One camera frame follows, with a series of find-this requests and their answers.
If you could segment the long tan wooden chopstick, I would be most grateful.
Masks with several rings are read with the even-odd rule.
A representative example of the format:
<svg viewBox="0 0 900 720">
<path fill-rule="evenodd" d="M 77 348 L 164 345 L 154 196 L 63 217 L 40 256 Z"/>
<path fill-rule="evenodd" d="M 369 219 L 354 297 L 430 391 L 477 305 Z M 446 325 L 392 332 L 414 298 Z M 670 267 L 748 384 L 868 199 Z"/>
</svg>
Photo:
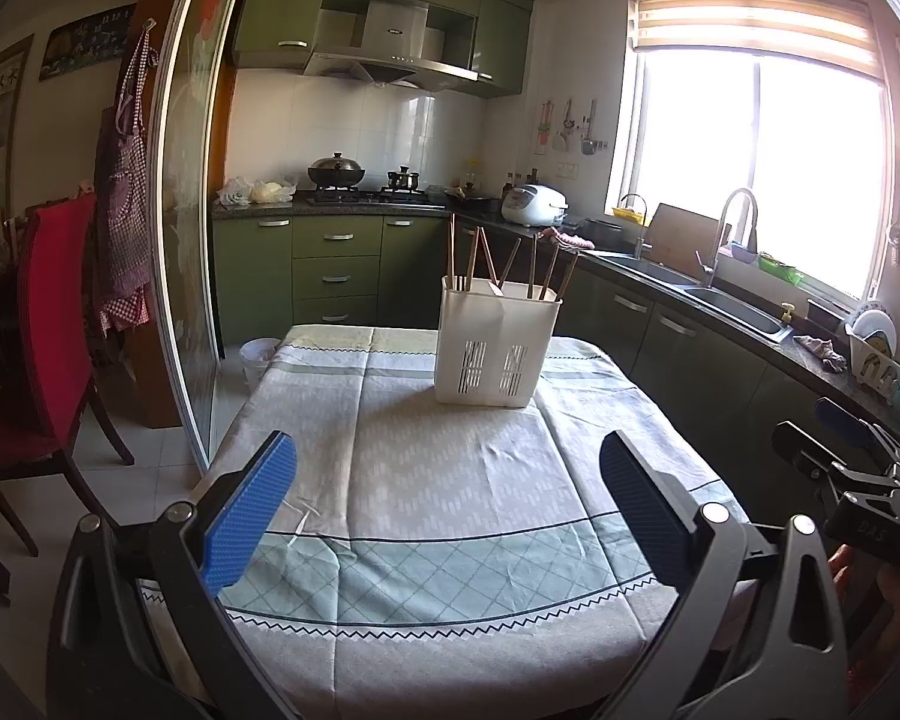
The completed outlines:
<svg viewBox="0 0 900 720">
<path fill-rule="evenodd" d="M 468 250 L 468 263 L 466 264 L 466 273 L 464 273 L 464 291 L 470 293 L 473 288 L 473 280 L 475 279 L 476 262 L 478 261 L 479 248 L 481 247 L 482 229 L 475 227 L 471 232 L 470 250 Z"/>
</svg>

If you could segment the wooden cutting board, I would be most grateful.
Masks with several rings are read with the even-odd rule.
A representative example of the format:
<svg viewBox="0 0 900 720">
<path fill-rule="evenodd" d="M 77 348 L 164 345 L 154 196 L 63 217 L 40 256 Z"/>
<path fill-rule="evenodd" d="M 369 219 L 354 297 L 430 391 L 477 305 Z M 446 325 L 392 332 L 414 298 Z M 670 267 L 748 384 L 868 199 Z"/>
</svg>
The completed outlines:
<svg viewBox="0 0 900 720">
<path fill-rule="evenodd" d="M 704 281 L 707 273 L 702 265 L 713 264 L 717 231 L 715 218 L 660 203 L 645 231 L 642 254 L 686 277 Z"/>
</svg>

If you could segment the steel kitchen faucet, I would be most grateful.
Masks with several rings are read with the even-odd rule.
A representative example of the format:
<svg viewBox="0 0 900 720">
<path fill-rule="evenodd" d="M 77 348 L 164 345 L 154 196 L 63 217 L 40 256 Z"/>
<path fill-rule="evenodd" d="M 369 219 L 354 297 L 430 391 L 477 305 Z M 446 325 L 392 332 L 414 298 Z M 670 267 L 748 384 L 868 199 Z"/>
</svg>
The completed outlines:
<svg viewBox="0 0 900 720">
<path fill-rule="evenodd" d="M 702 286 L 712 288 L 717 277 L 720 252 L 742 245 L 751 254 L 758 254 L 759 205 L 751 188 L 738 187 L 730 192 L 718 216 L 717 236 L 712 246 L 712 257 L 702 259 L 699 250 L 694 252 L 702 273 Z"/>
</svg>

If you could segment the ridged red-end chopstick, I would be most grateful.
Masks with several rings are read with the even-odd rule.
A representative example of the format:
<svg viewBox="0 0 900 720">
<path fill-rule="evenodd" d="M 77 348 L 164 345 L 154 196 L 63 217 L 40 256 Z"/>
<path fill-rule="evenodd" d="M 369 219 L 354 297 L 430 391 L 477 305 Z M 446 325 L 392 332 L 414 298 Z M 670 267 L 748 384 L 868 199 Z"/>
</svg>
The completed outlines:
<svg viewBox="0 0 900 720">
<path fill-rule="evenodd" d="M 553 253 L 551 257 L 549 257 L 548 268 L 546 268 L 546 273 L 544 273 L 543 283 L 541 283 L 541 288 L 539 288 L 538 299 L 540 301 L 544 301 L 546 299 L 546 294 L 548 294 L 549 286 L 551 286 L 551 281 L 553 281 L 554 270 L 556 270 L 557 261 L 559 260 L 560 254 L 560 245 L 556 239 L 549 239 L 549 242 L 553 244 Z"/>
</svg>

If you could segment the long pale wooden chopstick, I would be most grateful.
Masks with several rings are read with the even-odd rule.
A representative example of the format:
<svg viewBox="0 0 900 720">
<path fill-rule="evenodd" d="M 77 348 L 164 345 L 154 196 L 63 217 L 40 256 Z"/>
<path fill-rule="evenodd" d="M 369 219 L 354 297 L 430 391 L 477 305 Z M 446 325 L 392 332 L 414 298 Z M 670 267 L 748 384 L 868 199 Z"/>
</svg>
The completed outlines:
<svg viewBox="0 0 900 720">
<path fill-rule="evenodd" d="M 487 239 L 486 229 L 482 226 L 478 227 L 478 238 L 479 242 L 481 242 L 482 255 L 484 255 L 484 261 L 486 262 L 487 279 L 494 286 L 499 286 L 500 281 L 497 277 L 497 268 L 494 263 L 493 252 L 491 252 L 491 244 L 489 244 L 489 239 Z"/>
</svg>

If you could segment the glass sliding door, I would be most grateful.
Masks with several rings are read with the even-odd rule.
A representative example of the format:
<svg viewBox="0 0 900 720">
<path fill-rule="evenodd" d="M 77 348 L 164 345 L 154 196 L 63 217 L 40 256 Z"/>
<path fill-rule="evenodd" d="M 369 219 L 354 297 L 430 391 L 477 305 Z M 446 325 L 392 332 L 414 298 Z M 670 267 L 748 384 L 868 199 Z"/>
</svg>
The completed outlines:
<svg viewBox="0 0 900 720">
<path fill-rule="evenodd" d="M 176 414 L 211 465 L 217 332 L 211 289 L 211 140 L 237 0 L 173 0 L 160 41 L 148 146 L 154 322 Z"/>
</svg>

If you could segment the grey dish rag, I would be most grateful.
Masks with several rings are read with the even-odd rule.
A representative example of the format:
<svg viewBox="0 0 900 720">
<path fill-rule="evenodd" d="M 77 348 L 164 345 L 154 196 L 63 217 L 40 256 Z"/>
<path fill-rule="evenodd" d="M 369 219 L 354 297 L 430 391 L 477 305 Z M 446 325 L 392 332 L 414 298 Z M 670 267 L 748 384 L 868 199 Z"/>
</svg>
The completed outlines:
<svg viewBox="0 0 900 720">
<path fill-rule="evenodd" d="M 834 349 L 831 340 L 810 337 L 809 335 L 797 335 L 793 341 L 806 349 L 821 367 L 832 374 L 843 374 L 847 371 L 847 359 L 839 351 Z"/>
</svg>

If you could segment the small black pot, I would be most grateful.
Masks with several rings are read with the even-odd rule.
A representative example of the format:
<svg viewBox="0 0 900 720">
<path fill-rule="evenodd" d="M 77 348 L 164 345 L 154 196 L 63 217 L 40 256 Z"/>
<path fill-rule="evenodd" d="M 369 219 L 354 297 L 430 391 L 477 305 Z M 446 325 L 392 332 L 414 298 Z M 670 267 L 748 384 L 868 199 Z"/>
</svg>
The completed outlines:
<svg viewBox="0 0 900 720">
<path fill-rule="evenodd" d="M 419 174 L 408 166 L 401 166 L 398 171 L 388 172 L 386 188 L 395 193 L 416 193 L 419 190 Z"/>
</svg>

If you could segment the grey patterned tablecloth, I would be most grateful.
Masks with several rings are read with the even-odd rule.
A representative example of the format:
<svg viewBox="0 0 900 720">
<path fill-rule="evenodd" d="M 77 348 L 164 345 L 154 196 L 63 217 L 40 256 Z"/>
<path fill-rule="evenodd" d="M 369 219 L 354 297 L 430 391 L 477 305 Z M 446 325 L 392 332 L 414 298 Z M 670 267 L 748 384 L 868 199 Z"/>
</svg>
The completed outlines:
<svg viewBox="0 0 900 720">
<path fill-rule="evenodd" d="M 621 683 L 673 605 L 600 475 L 628 436 L 701 502 L 731 491 L 611 358 L 556 338 L 528 405 L 442 405 L 436 333 L 299 325 L 215 456 L 269 434 L 297 475 L 235 629 L 308 718 L 543 718 Z"/>
</svg>

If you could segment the plastic bags on counter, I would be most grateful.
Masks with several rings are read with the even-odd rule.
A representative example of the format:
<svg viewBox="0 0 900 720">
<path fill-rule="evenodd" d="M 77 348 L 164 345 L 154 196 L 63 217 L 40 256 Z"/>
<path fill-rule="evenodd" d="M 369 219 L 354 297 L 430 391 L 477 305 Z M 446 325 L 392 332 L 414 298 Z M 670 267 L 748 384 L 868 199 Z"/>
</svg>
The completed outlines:
<svg viewBox="0 0 900 720">
<path fill-rule="evenodd" d="M 297 192 L 295 181 L 249 181 L 245 177 L 232 177 L 217 192 L 215 201 L 224 208 L 242 208 L 251 205 L 285 205 L 292 202 Z"/>
</svg>

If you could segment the window roller blind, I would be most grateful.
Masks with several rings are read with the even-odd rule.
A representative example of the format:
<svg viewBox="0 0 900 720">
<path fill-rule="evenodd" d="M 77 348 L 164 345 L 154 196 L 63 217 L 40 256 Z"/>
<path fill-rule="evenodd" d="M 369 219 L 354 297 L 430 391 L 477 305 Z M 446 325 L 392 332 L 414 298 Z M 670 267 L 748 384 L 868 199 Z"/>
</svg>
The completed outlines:
<svg viewBox="0 0 900 720">
<path fill-rule="evenodd" d="M 733 50 L 883 76 L 860 0 L 631 0 L 629 41 L 635 50 Z"/>
</svg>

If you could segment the white slotted utensil holder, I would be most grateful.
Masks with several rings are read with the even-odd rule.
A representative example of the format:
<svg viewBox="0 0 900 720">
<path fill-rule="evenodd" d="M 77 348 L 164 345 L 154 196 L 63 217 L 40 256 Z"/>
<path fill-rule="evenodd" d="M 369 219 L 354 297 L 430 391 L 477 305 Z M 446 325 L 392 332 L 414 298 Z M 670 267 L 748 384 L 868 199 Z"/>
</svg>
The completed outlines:
<svg viewBox="0 0 900 720">
<path fill-rule="evenodd" d="M 499 288 L 473 278 L 470 289 L 442 280 L 434 388 L 445 405 L 525 408 L 538 382 L 562 301 L 552 289 Z"/>
</svg>

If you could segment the red upholstered chair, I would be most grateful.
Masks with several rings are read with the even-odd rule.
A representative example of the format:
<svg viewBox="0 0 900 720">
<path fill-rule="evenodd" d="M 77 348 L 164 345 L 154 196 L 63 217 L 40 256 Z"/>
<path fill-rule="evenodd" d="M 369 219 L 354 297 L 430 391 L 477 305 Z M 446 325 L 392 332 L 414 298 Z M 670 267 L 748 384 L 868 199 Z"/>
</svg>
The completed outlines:
<svg viewBox="0 0 900 720">
<path fill-rule="evenodd" d="M 84 255 L 95 197 L 32 211 L 17 267 L 17 313 L 23 372 L 0 388 L 0 484 L 64 476 L 87 511 L 113 517 L 74 460 L 82 413 L 91 410 L 119 460 L 134 455 L 119 437 L 95 383 L 86 337 Z M 30 556 L 38 546 L 0 489 L 0 514 Z"/>
</svg>

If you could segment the steel kitchen sink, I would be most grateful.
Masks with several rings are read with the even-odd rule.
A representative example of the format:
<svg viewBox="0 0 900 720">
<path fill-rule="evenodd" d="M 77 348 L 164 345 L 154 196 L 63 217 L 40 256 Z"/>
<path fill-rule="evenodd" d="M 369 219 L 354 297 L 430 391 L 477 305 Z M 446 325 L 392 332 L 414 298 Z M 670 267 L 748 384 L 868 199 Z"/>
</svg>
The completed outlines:
<svg viewBox="0 0 900 720">
<path fill-rule="evenodd" d="M 678 289 L 679 293 L 685 294 L 686 298 L 706 305 L 730 322 L 735 322 L 736 325 L 741 325 L 741 327 L 745 327 L 751 332 L 758 333 L 758 335 L 772 341 L 772 343 L 781 343 L 790 335 L 790 327 L 781 320 L 771 317 L 766 312 L 756 309 L 756 307 L 752 307 L 752 305 L 746 304 L 745 301 L 734 298 L 730 294 L 722 293 L 722 291 L 718 291 L 715 288 L 702 286 L 702 284 L 696 283 L 692 278 L 686 277 L 686 275 L 678 273 L 678 271 L 671 270 L 665 265 L 634 259 L 634 257 L 619 254 L 619 252 L 601 252 L 601 250 L 598 250 L 595 257 L 602 262 L 621 266 L 621 268 L 631 273 L 649 277 L 652 281 L 664 284 L 668 288 Z"/>
</svg>

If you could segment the ridged brown chopstick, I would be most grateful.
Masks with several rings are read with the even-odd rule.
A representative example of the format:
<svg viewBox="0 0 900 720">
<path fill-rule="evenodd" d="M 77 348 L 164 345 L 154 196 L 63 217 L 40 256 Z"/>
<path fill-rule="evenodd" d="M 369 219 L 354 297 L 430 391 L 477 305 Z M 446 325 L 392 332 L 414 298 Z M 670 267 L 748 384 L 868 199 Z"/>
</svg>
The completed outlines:
<svg viewBox="0 0 900 720">
<path fill-rule="evenodd" d="M 528 265 L 528 280 L 526 280 L 526 299 L 533 299 L 535 294 L 536 261 L 538 260 L 538 236 L 532 239 L 530 249 L 530 265 Z"/>
</svg>

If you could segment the white dish rack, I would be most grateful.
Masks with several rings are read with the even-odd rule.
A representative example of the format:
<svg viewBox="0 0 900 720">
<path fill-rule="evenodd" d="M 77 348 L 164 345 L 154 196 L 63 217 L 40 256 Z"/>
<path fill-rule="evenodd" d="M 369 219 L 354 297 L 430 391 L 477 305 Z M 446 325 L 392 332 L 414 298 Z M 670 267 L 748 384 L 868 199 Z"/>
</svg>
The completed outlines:
<svg viewBox="0 0 900 720">
<path fill-rule="evenodd" d="M 900 417 L 898 330 L 888 310 L 877 301 L 864 302 L 844 325 L 852 376 L 873 390 Z"/>
</svg>

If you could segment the black wok with lid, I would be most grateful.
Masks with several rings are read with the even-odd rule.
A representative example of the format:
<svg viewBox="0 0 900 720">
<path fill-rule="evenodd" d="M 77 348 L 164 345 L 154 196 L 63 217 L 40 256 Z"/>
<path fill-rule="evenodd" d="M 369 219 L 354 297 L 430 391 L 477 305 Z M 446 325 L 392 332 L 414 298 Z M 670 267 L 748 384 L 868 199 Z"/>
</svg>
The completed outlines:
<svg viewBox="0 0 900 720">
<path fill-rule="evenodd" d="M 317 188 L 356 187 L 365 176 L 365 169 L 356 160 L 334 151 L 307 167 L 307 176 Z"/>
</svg>

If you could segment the green lower kitchen cabinets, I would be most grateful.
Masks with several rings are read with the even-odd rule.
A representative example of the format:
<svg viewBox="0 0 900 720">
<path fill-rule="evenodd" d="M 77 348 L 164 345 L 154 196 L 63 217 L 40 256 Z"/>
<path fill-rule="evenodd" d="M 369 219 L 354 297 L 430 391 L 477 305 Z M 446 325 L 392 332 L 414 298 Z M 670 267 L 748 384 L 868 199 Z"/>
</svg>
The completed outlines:
<svg viewBox="0 0 900 720">
<path fill-rule="evenodd" d="M 222 341 L 237 346 L 280 337 L 296 323 L 436 327 L 449 221 L 356 208 L 215 213 L 211 260 Z M 458 218 L 459 254 L 468 252 L 478 226 L 475 216 Z M 484 229 L 497 260 L 521 238 L 510 277 L 525 280 L 528 234 L 502 223 Z M 551 244 L 538 247 L 537 277 L 544 277 L 552 253 Z M 557 333 L 605 351 L 745 504 L 767 511 L 809 495 L 770 444 L 782 421 L 795 422 L 859 472 L 884 470 L 814 416 L 816 401 L 829 397 L 859 418 L 882 422 L 900 440 L 888 406 L 845 374 L 823 371 L 793 341 L 808 322 L 782 320 L 790 335 L 772 343 L 678 289 L 595 254 L 578 259 Z"/>
</svg>

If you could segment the checkered hanging apron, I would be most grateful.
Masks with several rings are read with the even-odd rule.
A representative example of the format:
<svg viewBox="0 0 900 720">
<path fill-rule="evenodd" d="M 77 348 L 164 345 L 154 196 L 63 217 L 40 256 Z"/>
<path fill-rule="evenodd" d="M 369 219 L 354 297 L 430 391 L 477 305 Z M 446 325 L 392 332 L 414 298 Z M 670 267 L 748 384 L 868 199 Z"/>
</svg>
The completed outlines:
<svg viewBox="0 0 900 720">
<path fill-rule="evenodd" d="M 94 301 L 103 332 L 123 332 L 149 320 L 151 243 L 144 88 L 159 64 L 151 46 L 155 21 L 141 29 L 115 104 L 103 111 L 95 155 Z"/>
</svg>

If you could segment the long dark wooden chopstick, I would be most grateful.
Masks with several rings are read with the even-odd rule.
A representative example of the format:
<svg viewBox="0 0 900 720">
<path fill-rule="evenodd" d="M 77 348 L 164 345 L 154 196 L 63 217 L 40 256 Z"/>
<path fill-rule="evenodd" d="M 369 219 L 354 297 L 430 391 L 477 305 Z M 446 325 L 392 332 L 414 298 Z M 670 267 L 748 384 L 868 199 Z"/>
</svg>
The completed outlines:
<svg viewBox="0 0 900 720">
<path fill-rule="evenodd" d="M 504 288 L 504 284 L 507 283 L 507 278 L 509 278 L 510 271 L 512 271 L 512 266 L 514 266 L 515 259 L 517 258 L 518 251 L 521 246 L 521 238 L 516 238 L 512 247 L 510 247 L 509 255 L 507 255 L 507 260 L 505 261 L 504 268 L 499 273 L 499 279 L 497 280 L 497 286 L 502 289 Z"/>
</svg>

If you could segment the long light wooden chopstick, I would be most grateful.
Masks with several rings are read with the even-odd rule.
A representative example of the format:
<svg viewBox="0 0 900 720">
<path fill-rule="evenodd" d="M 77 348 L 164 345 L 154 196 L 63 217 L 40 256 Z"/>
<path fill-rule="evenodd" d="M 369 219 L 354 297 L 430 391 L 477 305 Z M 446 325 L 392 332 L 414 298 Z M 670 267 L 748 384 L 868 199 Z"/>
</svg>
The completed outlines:
<svg viewBox="0 0 900 720">
<path fill-rule="evenodd" d="M 452 213 L 448 222 L 448 242 L 447 242 L 447 289 L 455 291 L 457 289 L 457 215 Z"/>
</svg>

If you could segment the pink cloth on counter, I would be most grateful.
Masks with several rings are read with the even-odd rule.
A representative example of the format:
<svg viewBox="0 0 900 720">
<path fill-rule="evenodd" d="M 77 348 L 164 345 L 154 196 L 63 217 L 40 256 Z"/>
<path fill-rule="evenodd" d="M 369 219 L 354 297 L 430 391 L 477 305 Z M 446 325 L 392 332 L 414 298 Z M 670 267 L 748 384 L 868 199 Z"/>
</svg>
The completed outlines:
<svg viewBox="0 0 900 720">
<path fill-rule="evenodd" d="M 560 231 L 557 227 L 546 227 L 538 234 L 538 238 L 542 241 L 549 241 L 551 244 L 556 247 L 562 247 L 562 249 L 577 249 L 577 250 L 595 250 L 596 245 L 590 239 L 581 238 L 577 236 L 577 234 L 571 234 L 570 232 Z"/>
</svg>

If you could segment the white waste bin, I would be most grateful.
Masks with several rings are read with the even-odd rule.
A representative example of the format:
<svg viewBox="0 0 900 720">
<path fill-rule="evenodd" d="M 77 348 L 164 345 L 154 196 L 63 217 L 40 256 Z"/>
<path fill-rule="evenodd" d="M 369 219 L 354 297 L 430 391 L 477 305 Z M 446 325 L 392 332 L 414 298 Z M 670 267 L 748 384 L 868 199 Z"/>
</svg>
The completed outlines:
<svg viewBox="0 0 900 720">
<path fill-rule="evenodd" d="M 278 353 L 279 346 L 281 346 L 279 338 L 255 338 L 255 340 L 245 341 L 238 349 L 238 359 L 242 366 L 244 382 L 250 394 L 255 392 L 269 363 Z"/>
</svg>

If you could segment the steel range hood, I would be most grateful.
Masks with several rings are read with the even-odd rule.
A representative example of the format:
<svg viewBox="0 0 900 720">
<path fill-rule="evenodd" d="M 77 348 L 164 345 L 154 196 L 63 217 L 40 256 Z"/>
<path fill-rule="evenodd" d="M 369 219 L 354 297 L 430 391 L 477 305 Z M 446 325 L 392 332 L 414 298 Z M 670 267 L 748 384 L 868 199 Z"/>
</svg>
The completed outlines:
<svg viewBox="0 0 900 720">
<path fill-rule="evenodd" d="M 425 93 L 466 88 L 478 81 L 475 27 L 474 16 L 409 0 L 323 8 L 304 73 Z"/>
</svg>

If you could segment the dark wall picture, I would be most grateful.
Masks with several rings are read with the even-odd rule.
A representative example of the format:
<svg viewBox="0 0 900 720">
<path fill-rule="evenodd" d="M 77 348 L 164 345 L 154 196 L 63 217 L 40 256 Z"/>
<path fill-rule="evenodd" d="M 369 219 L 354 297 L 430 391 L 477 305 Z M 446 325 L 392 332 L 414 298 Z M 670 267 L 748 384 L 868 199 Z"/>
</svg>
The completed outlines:
<svg viewBox="0 0 900 720">
<path fill-rule="evenodd" d="M 46 39 L 38 79 L 45 82 L 119 59 L 125 50 L 134 10 L 135 4 L 121 5 L 53 29 Z"/>
</svg>

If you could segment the white rice cooker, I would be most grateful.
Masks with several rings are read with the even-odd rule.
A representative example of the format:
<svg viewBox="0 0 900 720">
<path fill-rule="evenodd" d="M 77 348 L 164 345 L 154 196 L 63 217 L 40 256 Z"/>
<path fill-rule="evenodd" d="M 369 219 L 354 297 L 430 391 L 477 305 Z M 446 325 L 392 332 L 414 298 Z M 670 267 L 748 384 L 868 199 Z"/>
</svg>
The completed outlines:
<svg viewBox="0 0 900 720">
<path fill-rule="evenodd" d="M 500 213 L 509 223 L 526 227 L 551 227 L 562 223 L 569 202 L 555 188 L 539 184 L 521 184 L 505 193 Z"/>
</svg>

